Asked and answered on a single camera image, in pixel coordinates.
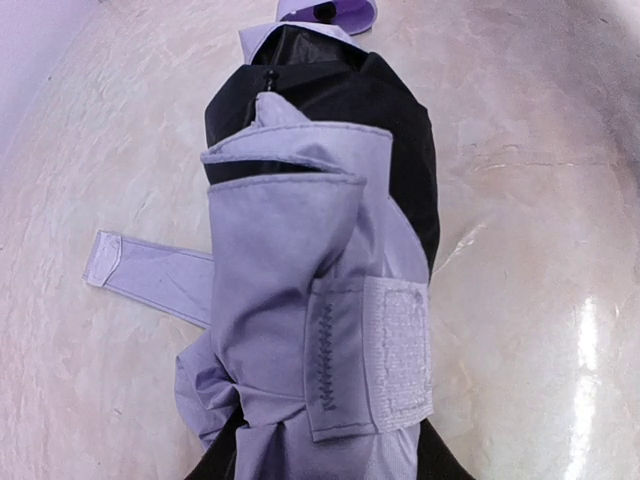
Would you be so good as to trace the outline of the lilac folding umbrella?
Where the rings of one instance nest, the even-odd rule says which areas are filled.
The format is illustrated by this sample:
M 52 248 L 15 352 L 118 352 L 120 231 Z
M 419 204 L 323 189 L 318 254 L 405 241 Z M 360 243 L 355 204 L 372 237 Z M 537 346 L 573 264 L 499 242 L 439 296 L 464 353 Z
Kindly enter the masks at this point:
M 85 280 L 200 326 L 175 400 L 194 479 L 416 479 L 440 224 L 427 110 L 354 36 L 372 1 L 282 1 L 205 111 L 210 253 L 100 232 Z

